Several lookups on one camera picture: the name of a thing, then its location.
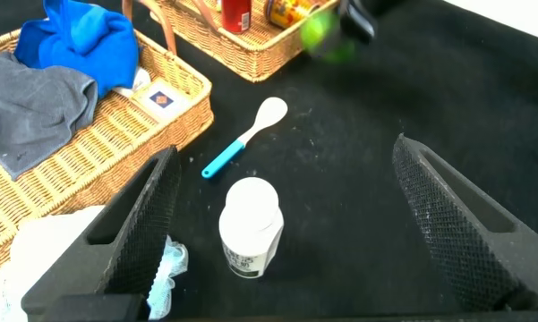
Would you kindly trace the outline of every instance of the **white spoon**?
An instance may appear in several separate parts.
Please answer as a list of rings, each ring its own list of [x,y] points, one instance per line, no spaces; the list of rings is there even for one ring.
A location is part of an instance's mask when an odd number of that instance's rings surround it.
[[[231,143],[225,151],[213,160],[203,171],[203,178],[209,179],[215,175],[227,162],[231,160],[237,153],[244,149],[247,142],[260,130],[268,128],[280,121],[286,115],[288,107],[284,100],[278,97],[269,97],[259,107],[257,117],[254,120],[249,131],[246,131],[235,142]]]

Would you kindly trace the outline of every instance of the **white bottle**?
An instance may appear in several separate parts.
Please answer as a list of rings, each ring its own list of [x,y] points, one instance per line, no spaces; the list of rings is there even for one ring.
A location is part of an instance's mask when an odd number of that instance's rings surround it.
[[[278,195],[260,178],[244,178],[226,194],[218,220],[229,267],[244,278],[261,277],[277,252],[283,231]]]

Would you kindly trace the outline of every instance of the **gray towel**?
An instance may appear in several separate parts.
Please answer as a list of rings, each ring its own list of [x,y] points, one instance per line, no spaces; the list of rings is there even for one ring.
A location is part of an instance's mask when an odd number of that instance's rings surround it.
[[[93,121],[98,85],[65,67],[31,69],[0,54],[0,164],[18,176]]]

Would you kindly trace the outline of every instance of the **black table surface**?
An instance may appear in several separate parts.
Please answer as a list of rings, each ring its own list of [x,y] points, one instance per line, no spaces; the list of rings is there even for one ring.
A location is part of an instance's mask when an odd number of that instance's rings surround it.
[[[397,184],[391,151],[401,132],[538,232],[538,38],[440,0],[370,5],[378,38],[355,62],[300,55],[259,84],[177,38],[179,55],[213,83],[216,120],[181,153],[171,234],[190,262],[175,279],[171,317],[458,311]],[[39,0],[0,0],[0,35],[43,16]],[[165,44],[140,5],[134,25]],[[286,118],[202,179],[271,96],[288,103]],[[278,253],[257,280],[230,272],[218,235],[226,192],[247,176],[274,185],[285,218]]]

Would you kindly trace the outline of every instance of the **wicker basket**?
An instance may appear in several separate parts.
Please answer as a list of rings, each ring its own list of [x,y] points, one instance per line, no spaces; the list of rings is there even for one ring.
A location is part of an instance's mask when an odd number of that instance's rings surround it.
[[[303,51],[300,40],[302,21],[282,30],[264,16],[265,0],[252,0],[251,28],[235,35],[219,28],[221,15],[216,0],[156,0],[175,32],[183,39],[214,57],[248,81],[264,81]],[[330,10],[337,0],[317,0],[320,9]]]
[[[183,148],[213,122],[210,82],[174,55],[171,25],[157,4],[142,0],[162,19],[170,51],[136,31],[143,47],[141,66],[184,92],[192,108],[170,123],[157,123],[129,99],[114,92],[98,103],[94,123],[39,166],[12,182],[0,166],[0,266],[8,259],[10,243],[24,219],[72,213],[105,204],[157,151],[175,144]],[[124,0],[131,19],[132,0]],[[20,31],[0,37],[0,52],[14,50]]]

